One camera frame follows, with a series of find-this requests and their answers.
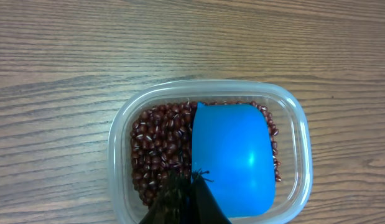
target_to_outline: blue plastic scoop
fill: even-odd
[[[204,177],[227,217],[263,214],[275,197],[271,140],[264,116],[251,105],[198,104],[192,170]]]

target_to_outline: adzuki bean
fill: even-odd
[[[245,102],[211,102],[204,105],[248,104],[257,108],[267,122],[274,160],[274,178],[281,181],[276,158],[278,142],[274,136],[279,134],[272,119],[272,113],[266,106],[255,101]],[[151,206],[163,187],[169,172],[191,177],[191,139],[193,119],[197,111],[196,101],[184,103],[167,103],[144,110],[132,124],[130,132],[132,182],[139,192],[142,203]]]

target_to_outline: container rim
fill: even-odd
[[[124,203],[124,192],[122,189],[119,189],[119,186],[116,184],[117,177],[121,177],[121,174],[119,173],[119,170],[115,168],[116,166],[116,160],[119,158],[116,158],[116,130],[121,126],[123,128],[124,124],[119,124],[119,120],[122,116],[126,114],[127,111],[133,109],[133,105],[135,102],[143,98],[145,95],[158,91],[163,90],[167,88],[174,88],[179,87],[180,85],[197,85],[207,86],[208,88],[212,86],[213,84],[221,84],[224,86],[224,88],[230,88],[231,90],[242,90],[241,85],[243,86],[243,90],[256,90],[260,92],[266,92],[266,93],[272,93],[274,95],[277,95],[281,97],[283,100],[288,102],[290,106],[293,108],[297,121],[299,122],[300,126],[300,134],[302,137],[302,145],[304,147],[304,159],[305,162],[303,164],[304,169],[306,170],[305,177],[302,180],[303,186],[302,191],[299,194],[299,196],[296,199],[296,203],[294,203],[288,210],[286,210],[284,213],[281,213],[280,215],[270,218],[267,220],[269,223],[275,222],[276,223],[287,223],[291,221],[293,218],[295,218],[301,210],[304,208],[305,204],[308,201],[308,198],[311,193],[312,189],[312,182],[313,182],[313,170],[312,170],[312,153],[311,153],[311,143],[310,143],[310,135],[308,131],[308,123],[306,116],[304,114],[303,108],[301,107],[300,103],[297,101],[297,99],[287,90],[284,88],[269,84],[269,83],[261,83],[261,82],[254,82],[254,81],[246,81],[246,80],[222,80],[222,79],[199,79],[199,80],[180,80],[180,81],[173,81],[173,82],[167,82],[167,83],[161,83],[158,85],[151,86],[149,88],[146,88],[132,97],[128,99],[125,104],[122,105],[122,107],[119,109],[119,111],[116,113],[116,116],[113,119],[113,122],[111,124],[111,127],[109,129],[109,136],[108,136],[108,180],[109,180],[109,191],[111,195],[111,200],[113,204],[113,209],[116,214],[116,217],[120,223],[134,223],[134,220],[131,218],[131,214],[127,210],[125,203]]]

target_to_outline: food container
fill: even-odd
[[[113,120],[108,139],[109,189],[120,223],[139,223],[148,209],[131,179],[131,124],[154,105],[183,101],[256,101],[269,108],[279,129],[277,158],[282,182],[276,184],[272,207],[257,217],[232,218],[232,223],[286,223],[304,208],[312,187],[312,158],[307,119],[299,102],[272,84],[241,80],[185,80],[142,90],[131,97]]]

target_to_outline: brown wooden surface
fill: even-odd
[[[116,223],[112,119],[194,78],[301,102],[314,185],[295,223],[385,223],[385,0],[0,1],[0,223]]]

